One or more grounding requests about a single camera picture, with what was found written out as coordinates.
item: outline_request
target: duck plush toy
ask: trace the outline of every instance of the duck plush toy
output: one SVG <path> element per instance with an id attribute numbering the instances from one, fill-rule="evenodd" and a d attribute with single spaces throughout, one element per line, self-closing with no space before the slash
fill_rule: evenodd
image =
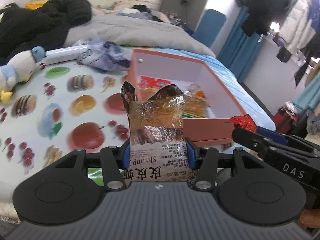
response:
<path id="1" fill-rule="evenodd" d="M 13 87 L 20 82 L 29 81 L 36 69 L 36 64 L 45 57 L 42 47 L 20 52 L 9 60 L 7 65 L 0 66 L 0 101 L 6 103 L 12 96 Z"/>

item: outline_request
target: blue curtain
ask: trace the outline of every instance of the blue curtain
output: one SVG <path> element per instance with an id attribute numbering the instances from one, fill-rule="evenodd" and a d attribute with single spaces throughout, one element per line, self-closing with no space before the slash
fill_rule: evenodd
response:
<path id="1" fill-rule="evenodd" d="M 261 49 L 262 41 L 264 41 L 262 39 L 261 42 L 258 42 L 260 35 L 257 33 L 248 37 L 242 30 L 241 24 L 248 15 L 248 8 L 243 6 L 226 43 L 217 57 L 236 76 L 238 82 L 242 82 L 246 78 Z"/>
<path id="2" fill-rule="evenodd" d="M 320 103 L 320 73 L 313 78 L 293 103 L 302 110 L 316 109 Z"/>

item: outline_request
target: white tube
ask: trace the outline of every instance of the white tube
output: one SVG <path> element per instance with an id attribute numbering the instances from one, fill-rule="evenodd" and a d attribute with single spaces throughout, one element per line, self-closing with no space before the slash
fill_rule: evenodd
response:
<path id="1" fill-rule="evenodd" d="M 46 65 L 51 65 L 63 61 L 75 60 L 83 52 L 87 51 L 89 45 L 73 46 L 62 49 L 48 50 L 46 52 L 46 57 L 43 59 L 43 63 Z"/>

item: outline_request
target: fruit print bedsheet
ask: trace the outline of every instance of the fruit print bedsheet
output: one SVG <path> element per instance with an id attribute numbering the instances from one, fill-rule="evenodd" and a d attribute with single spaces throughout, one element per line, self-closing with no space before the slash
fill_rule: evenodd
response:
<path id="1" fill-rule="evenodd" d="M 71 150 L 99 152 L 128 138 L 116 132 L 116 125 L 128 127 L 119 94 L 125 75 L 69 61 L 16 87 L 10 102 L 0 104 L 0 202 L 11 202 L 20 182 Z"/>

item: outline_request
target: gray comforter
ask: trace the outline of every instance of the gray comforter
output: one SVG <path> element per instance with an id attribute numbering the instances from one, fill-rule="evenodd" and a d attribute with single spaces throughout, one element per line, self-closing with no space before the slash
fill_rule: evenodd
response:
<path id="1" fill-rule="evenodd" d="M 118 45 L 183 49 L 215 57 L 208 47 L 190 37 L 178 26 L 102 14 L 93 15 L 87 24 L 71 28 L 64 46 L 70 47 L 80 39 L 88 40 L 92 36 L 92 29 L 103 41 L 111 41 Z"/>

